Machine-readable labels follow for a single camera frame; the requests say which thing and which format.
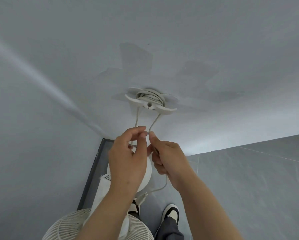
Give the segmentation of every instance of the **dark gray pants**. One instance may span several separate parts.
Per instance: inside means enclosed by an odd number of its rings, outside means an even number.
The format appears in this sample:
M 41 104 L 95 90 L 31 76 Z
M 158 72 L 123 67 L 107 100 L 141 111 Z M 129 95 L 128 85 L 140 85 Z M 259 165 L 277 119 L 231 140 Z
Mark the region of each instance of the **dark gray pants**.
M 141 221 L 137 214 L 132 213 L 131 215 Z M 171 217 L 167 217 L 156 233 L 155 240 L 184 240 L 184 235 L 178 230 L 176 221 Z

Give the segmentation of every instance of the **fingernail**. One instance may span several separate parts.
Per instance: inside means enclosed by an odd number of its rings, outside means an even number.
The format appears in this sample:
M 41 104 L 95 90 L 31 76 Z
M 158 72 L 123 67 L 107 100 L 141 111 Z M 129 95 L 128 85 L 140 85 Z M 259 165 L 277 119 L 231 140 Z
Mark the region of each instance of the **fingernail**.
M 155 137 L 155 136 L 156 136 L 156 135 L 155 135 L 154 132 L 151 131 L 151 132 L 149 133 L 149 137 L 150 137 L 150 138 L 151 138 L 151 137 Z

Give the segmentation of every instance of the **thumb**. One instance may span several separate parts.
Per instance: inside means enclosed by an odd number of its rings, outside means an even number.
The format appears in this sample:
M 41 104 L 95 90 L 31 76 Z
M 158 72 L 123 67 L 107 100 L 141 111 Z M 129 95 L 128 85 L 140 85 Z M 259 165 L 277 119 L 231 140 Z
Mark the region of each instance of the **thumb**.
M 161 141 L 156 137 L 154 132 L 149 133 L 149 141 L 152 144 L 153 147 L 155 147 L 158 151 L 160 151 L 164 144 L 161 143 Z
M 141 133 L 137 139 L 137 148 L 134 156 L 147 158 L 147 142 L 145 133 Z

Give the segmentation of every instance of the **shoe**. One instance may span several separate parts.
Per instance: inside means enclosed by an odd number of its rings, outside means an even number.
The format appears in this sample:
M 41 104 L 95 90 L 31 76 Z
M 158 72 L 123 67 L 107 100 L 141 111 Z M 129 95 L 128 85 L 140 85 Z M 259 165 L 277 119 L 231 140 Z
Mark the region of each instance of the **shoe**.
M 177 208 L 176 205 L 170 204 L 170 205 L 166 206 L 166 208 L 165 208 L 165 210 L 163 212 L 161 224 L 163 223 L 163 221 L 167 217 L 173 218 L 176 221 L 177 225 L 178 225 L 178 221 L 179 221 L 179 210 L 178 210 L 178 208 Z
M 136 204 L 136 198 L 134 198 L 133 202 L 131 203 L 131 206 L 128 210 L 128 214 L 137 214 L 139 216 L 140 214 L 140 207 Z

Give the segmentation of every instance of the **hand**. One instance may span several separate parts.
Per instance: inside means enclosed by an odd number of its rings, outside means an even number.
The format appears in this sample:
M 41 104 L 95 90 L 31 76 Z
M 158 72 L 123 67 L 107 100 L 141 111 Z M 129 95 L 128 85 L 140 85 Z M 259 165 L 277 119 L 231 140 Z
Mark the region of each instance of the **hand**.
M 154 134 L 149 133 L 149 148 L 156 148 L 159 155 L 153 151 L 152 161 L 159 174 L 167 174 L 176 190 L 185 178 L 196 175 L 189 165 L 186 156 L 179 145 L 174 142 L 160 141 Z
M 111 172 L 110 191 L 121 196 L 127 195 L 131 200 L 143 180 L 147 166 L 146 126 L 126 130 L 117 137 L 110 151 L 108 161 Z M 137 140 L 137 149 L 133 153 L 130 141 Z

